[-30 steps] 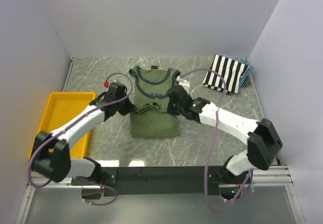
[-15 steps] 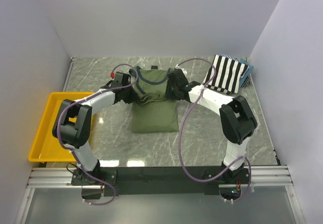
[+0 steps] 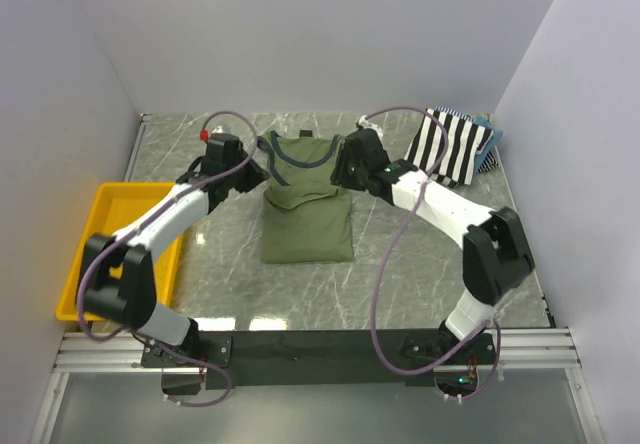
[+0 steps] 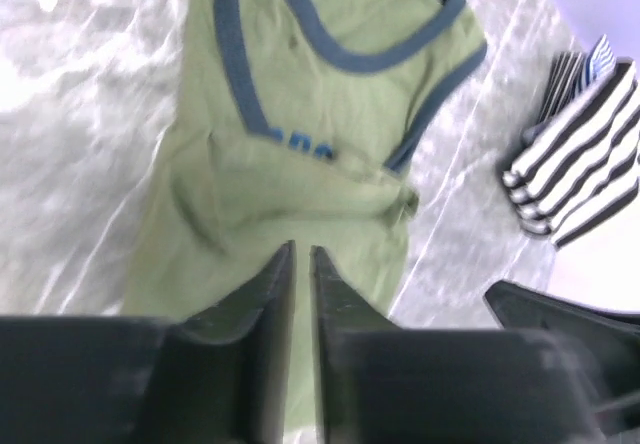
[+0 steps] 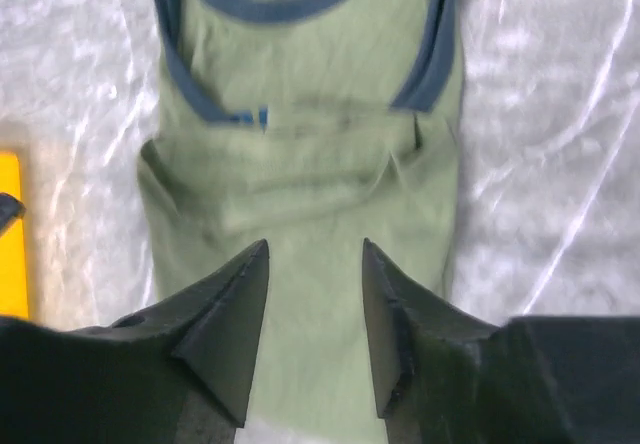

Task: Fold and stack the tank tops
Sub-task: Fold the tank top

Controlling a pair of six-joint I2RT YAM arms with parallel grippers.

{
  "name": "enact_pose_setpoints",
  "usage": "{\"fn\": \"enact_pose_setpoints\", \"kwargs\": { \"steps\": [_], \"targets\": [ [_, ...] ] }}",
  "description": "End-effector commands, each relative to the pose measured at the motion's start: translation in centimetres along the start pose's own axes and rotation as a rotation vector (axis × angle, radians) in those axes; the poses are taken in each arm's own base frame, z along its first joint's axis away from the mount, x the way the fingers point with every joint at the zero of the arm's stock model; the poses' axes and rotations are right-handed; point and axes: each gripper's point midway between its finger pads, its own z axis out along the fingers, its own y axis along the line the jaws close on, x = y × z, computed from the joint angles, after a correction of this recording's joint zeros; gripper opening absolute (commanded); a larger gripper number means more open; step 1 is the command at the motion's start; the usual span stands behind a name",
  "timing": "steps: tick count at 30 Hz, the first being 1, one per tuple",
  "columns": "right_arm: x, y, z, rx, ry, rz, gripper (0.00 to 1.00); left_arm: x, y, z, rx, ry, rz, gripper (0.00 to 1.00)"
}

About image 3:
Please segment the olive green tank top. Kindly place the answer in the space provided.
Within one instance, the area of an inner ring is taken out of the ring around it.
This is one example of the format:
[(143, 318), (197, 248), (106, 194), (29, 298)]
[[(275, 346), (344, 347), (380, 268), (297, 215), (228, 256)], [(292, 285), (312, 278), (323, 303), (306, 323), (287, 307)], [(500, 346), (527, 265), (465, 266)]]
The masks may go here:
[(260, 260), (265, 264), (350, 262), (352, 198), (333, 185), (343, 137), (259, 137), (269, 178), (263, 192)]

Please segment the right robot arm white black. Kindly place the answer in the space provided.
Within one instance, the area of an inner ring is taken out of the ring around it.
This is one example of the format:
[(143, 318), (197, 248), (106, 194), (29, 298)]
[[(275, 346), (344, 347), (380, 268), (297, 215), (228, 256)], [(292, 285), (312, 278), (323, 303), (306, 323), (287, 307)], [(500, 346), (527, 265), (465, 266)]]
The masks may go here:
[(359, 129), (340, 145), (331, 183), (366, 191), (407, 210), (449, 237), (462, 252), (464, 291), (439, 330), (440, 354), (460, 363), (474, 350), (471, 335), (495, 314), (505, 294), (535, 269), (519, 215), (461, 197), (404, 159), (392, 161), (378, 134)]

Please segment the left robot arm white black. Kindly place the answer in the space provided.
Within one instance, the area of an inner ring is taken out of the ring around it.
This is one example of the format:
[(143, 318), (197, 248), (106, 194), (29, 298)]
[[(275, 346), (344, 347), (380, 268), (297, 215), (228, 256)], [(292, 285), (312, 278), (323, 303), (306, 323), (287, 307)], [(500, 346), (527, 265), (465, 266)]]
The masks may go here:
[(111, 235), (85, 243), (76, 294), (79, 317), (89, 312), (164, 344), (176, 365), (204, 355), (198, 324), (160, 302), (154, 265), (191, 225), (207, 217), (231, 191), (247, 193), (267, 178), (240, 139), (214, 133), (167, 195)]

